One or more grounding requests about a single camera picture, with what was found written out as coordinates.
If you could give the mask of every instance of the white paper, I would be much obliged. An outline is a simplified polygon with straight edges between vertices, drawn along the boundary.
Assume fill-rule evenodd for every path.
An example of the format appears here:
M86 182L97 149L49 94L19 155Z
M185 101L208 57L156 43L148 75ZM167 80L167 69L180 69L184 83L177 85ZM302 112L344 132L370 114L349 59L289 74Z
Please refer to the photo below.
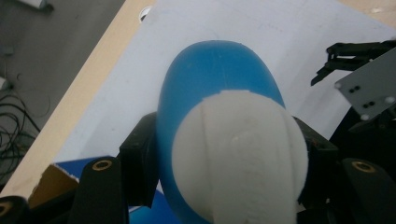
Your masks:
M266 63L287 110L329 138L349 109L335 72L310 87L336 42L382 42L396 31L331 0L158 0L97 92L56 161L117 155L145 114L156 111L175 57L204 40L232 40Z

